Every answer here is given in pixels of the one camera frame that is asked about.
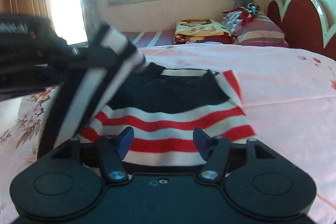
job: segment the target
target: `black round pad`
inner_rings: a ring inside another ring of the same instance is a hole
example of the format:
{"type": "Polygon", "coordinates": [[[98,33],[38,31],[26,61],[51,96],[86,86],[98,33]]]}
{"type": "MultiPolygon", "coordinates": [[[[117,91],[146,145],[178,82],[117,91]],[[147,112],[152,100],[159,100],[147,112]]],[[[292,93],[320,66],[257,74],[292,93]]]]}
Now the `black round pad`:
{"type": "Polygon", "coordinates": [[[44,218],[64,218],[90,206],[100,195],[100,178],[77,162],[48,160],[14,178],[10,195],[18,211],[44,218]]]}
{"type": "Polygon", "coordinates": [[[226,178],[224,190],[229,199],[261,219],[308,212],[316,196],[312,178],[292,164],[262,161],[247,164],[226,178]]]}

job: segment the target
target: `white headboard trim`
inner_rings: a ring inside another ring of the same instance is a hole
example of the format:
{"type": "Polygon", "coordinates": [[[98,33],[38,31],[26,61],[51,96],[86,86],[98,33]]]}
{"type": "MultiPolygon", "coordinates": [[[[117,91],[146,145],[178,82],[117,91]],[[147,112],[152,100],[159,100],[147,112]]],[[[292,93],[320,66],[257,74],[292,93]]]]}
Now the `white headboard trim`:
{"type": "MultiPolygon", "coordinates": [[[[285,4],[283,4],[281,0],[271,0],[270,3],[272,1],[275,1],[278,4],[280,18],[282,21],[287,11],[287,8],[292,0],[286,0],[285,4]]],[[[320,17],[322,32],[323,32],[323,48],[325,48],[328,42],[331,40],[331,38],[336,34],[336,24],[334,24],[331,28],[329,28],[328,20],[327,20],[326,14],[322,8],[320,1],[319,0],[310,0],[310,1],[315,6],[316,11],[320,17]]]]}

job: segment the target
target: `metal screw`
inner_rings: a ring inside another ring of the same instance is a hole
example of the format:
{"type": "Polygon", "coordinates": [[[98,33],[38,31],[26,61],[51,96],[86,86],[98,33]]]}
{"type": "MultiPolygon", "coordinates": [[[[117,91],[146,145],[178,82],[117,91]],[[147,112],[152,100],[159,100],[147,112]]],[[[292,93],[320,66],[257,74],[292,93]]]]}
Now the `metal screw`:
{"type": "Polygon", "coordinates": [[[110,173],[110,178],[114,179],[114,180],[121,180],[124,179],[126,174],[124,172],[121,171],[113,171],[110,173]]]}
{"type": "Polygon", "coordinates": [[[215,171],[204,171],[201,173],[202,178],[214,180],[218,174],[215,171]]]}
{"type": "Polygon", "coordinates": [[[72,48],[71,51],[72,51],[73,55],[76,55],[76,56],[79,55],[79,51],[78,51],[77,48],[72,48]]]}
{"type": "Polygon", "coordinates": [[[167,184],[167,183],[168,183],[168,180],[166,180],[166,179],[160,179],[160,180],[159,180],[159,183],[160,183],[160,184],[167,184]]]}

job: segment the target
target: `pillow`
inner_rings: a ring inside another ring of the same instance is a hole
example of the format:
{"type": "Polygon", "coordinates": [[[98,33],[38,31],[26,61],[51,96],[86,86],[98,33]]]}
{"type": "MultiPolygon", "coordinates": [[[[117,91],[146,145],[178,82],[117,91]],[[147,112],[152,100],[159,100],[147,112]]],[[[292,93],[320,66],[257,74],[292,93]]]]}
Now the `pillow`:
{"type": "Polygon", "coordinates": [[[231,33],[221,23],[213,19],[186,19],[177,22],[175,35],[208,37],[231,36],[231,33]]]}
{"type": "Polygon", "coordinates": [[[260,43],[260,45],[274,46],[276,44],[288,47],[285,41],[285,34],[283,31],[265,14],[258,12],[256,18],[252,22],[247,23],[244,27],[238,17],[241,11],[234,11],[224,14],[222,24],[232,33],[237,39],[235,44],[250,44],[260,43]]]}

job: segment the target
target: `red headboard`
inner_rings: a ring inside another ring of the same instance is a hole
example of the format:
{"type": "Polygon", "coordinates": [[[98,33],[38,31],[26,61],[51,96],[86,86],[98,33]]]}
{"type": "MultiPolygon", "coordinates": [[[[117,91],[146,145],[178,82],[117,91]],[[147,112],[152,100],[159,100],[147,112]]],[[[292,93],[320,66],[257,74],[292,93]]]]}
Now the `red headboard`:
{"type": "Polygon", "coordinates": [[[336,24],[329,28],[318,0],[273,0],[268,17],[285,33],[291,48],[317,52],[336,60],[336,24]]]}

